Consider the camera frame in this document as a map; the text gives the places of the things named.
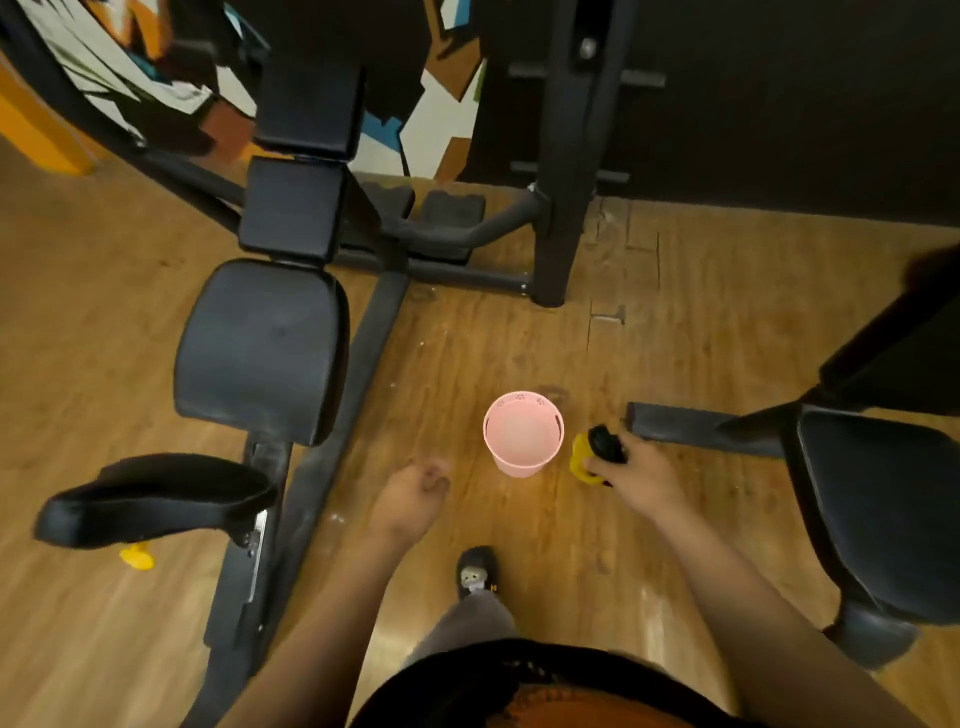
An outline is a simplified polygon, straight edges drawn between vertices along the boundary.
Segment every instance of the gray pants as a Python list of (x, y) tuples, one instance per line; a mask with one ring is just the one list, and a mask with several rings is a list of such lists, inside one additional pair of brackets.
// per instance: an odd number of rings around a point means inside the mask
[(474, 592), (446, 610), (437, 626), (403, 661), (403, 666), (408, 667), (424, 657), (468, 644), (516, 636), (514, 616), (496, 595), (486, 590)]

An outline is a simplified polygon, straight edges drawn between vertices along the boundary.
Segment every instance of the yellow knob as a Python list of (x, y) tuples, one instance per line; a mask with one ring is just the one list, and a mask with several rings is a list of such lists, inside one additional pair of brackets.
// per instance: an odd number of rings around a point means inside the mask
[(587, 434), (581, 432), (573, 438), (573, 454), (570, 456), (570, 472), (590, 485), (603, 483), (603, 475), (594, 475), (584, 468), (584, 460), (593, 456)]
[(120, 558), (128, 565), (140, 571), (148, 571), (154, 567), (154, 557), (147, 550), (146, 541), (139, 544), (130, 544), (120, 551)]

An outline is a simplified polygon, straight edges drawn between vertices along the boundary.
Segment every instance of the hand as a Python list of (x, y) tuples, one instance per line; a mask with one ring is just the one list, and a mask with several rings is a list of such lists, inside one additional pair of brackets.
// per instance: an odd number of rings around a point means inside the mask
[(620, 433), (619, 438), (627, 453), (625, 465), (589, 457), (584, 467), (603, 475), (627, 505), (653, 521), (664, 512), (687, 508), (677, 472), (667, 456), (630, 432)]
[(391, 475), (373, 504), (368, 531), (404, 549), (413, 546), (440, 515), (449, 473), (446, 461), (431, 458), (411, 461)]

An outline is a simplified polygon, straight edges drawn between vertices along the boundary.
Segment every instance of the pink plastic cup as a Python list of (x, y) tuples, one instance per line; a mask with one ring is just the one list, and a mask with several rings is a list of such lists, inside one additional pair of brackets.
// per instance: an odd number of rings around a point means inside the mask
[(510, 477), (539, 473), (564, 443), (564, 418), (536, 392), (511, 392), (490, 405), (483, 439), (496, 467)]

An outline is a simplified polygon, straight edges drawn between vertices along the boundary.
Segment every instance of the shoe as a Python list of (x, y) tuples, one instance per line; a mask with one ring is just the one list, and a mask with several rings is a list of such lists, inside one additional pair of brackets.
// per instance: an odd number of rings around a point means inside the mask
[(457, 596), (461, 599), (474, 592), (497, 593), (500, 567), (490, 546), (468, 548), (457, 560)]

